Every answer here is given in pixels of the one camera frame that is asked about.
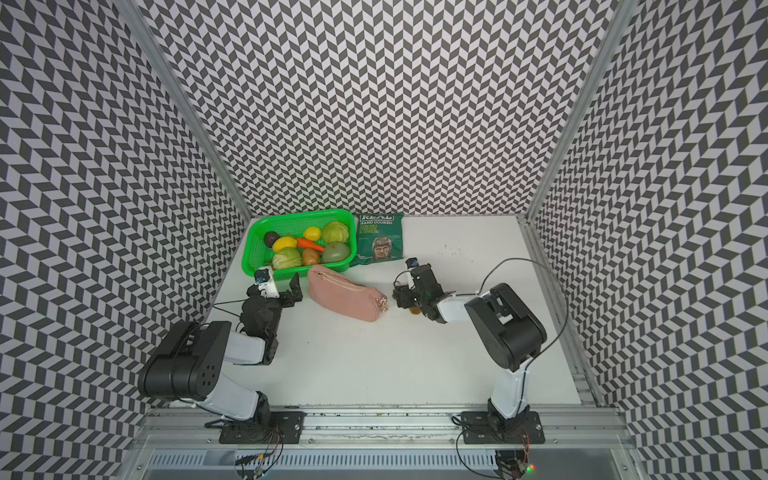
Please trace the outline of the pink corduroy bag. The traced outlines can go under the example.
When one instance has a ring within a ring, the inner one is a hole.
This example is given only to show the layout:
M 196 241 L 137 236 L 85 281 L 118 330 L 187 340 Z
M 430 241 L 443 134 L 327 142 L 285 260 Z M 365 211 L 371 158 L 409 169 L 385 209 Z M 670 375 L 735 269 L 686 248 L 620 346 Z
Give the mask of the pink corduroy bag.
M 325 266 L 312 266 L 308 279 L 311 298 L 334 313 L 375 322 L 388 310 L 387 296 L 377 288 L 354 283 Z

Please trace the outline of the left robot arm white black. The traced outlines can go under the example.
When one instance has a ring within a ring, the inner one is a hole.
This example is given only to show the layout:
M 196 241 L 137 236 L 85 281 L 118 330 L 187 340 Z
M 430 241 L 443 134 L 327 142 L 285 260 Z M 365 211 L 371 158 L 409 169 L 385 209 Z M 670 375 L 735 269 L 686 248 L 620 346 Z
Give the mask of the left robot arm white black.
M 246 292 L 239 322 L 180 321 L 173 325 L 138 376 L 137 388 L 147 398 L 183 401 L 220 416 L 216 426 L 242 426 L 256 431 L 277 428 L 265 393 L 248 389 L 222 372 L 226 363 L 268 366 L 274 360 L 285 309 L 303 300 L 295 274 L 286 291 L 278 291 L 273 272 L 263 268 Z

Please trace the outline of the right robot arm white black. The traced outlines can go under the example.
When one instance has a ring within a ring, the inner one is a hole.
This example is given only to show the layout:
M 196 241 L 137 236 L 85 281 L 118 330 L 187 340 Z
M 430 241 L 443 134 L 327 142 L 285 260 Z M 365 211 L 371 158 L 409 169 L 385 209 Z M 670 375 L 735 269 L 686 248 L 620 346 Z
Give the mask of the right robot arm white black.
M 479 293 L 448 292 L 432 267 L 406 260 L 404 282 L 393 281 L 393 298 L 402 309 L 417 309 L 440 324 L 469 322 L 487 354 L 500 368 L 488 400 L 488 422 L 501 429 L 524 418 L 529 369 L 543 351 L 547 332 L 523 299 L 506 283 Z

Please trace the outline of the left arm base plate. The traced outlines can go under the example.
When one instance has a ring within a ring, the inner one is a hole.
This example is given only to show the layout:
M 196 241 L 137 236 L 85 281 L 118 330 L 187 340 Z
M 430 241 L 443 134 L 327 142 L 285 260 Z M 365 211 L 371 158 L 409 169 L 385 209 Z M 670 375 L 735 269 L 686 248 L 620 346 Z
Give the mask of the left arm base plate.
M 300 442 L 306 413 L 302 410 L 272 411 L 268 423 L 257 420 L 224 422 L 219 435 L 223 445 L 295 445 Z

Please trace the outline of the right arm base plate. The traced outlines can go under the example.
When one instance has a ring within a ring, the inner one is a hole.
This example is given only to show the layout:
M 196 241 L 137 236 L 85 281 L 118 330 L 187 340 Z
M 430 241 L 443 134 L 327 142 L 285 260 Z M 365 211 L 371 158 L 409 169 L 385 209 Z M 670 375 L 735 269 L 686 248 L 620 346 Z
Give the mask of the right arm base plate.
M 467 445 L 540 445 L 546 442 L 543 424 L 535 411 L 525 410 L 513 419 L 485 411 L 464 411 L 458 422 Z

